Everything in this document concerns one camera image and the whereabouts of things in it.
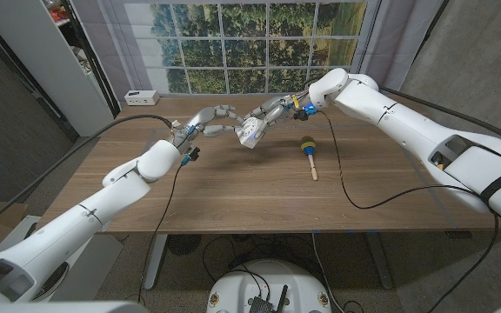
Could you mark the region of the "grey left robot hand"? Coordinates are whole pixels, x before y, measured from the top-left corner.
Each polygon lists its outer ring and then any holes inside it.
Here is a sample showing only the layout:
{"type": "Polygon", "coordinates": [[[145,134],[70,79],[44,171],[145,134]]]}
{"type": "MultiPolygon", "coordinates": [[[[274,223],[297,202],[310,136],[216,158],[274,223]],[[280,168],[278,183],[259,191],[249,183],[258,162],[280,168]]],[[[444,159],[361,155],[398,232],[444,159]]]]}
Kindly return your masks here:
{"type": "Polygon", "coordinates": [[[229,105],[218,105],[215,107],[205,107],[200,110],[193,118],[184,124],[180,129],[175,129],[168,138],[180,154],[186,153],[191,142],[199,135],[204,137],[217,137],[224,133],[234,133],[243,126],[244,119],[237,115],[236,108],[229,105]],[[210,125],[215,119],[230,118],[237,122],[233,125],[210,125]]]}

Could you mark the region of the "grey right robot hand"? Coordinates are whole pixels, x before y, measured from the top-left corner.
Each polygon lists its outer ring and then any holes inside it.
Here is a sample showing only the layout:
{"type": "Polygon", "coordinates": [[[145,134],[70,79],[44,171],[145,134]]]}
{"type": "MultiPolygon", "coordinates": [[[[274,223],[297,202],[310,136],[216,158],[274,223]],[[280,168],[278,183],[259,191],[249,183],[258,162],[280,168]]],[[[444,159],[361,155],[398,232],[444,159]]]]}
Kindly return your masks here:
{"type": "Polygon", "coordinates": [[[306,104],[302,104],[298,96],[278,96],[265,101],[250,111],[244,120],[255,117],[265,123],[263,129],[266,131],[278,122],[286,122],[291,119],[306,121],[310,114],[306,109],[306,104]]]}

